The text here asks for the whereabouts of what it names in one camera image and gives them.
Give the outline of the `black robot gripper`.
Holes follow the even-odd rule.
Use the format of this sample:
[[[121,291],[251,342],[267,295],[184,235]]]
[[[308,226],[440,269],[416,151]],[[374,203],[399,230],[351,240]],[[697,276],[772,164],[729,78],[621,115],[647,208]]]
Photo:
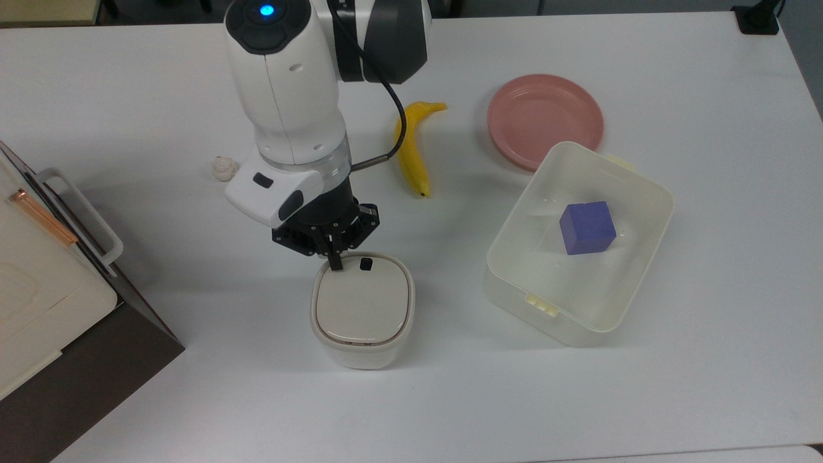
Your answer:
[[[359,202],[350,181],[343,181],[273,229],[271,240],[301,255],[324,257],[331,270],[341,271],[341,254],[358,248],[380,222],[378,207]]]

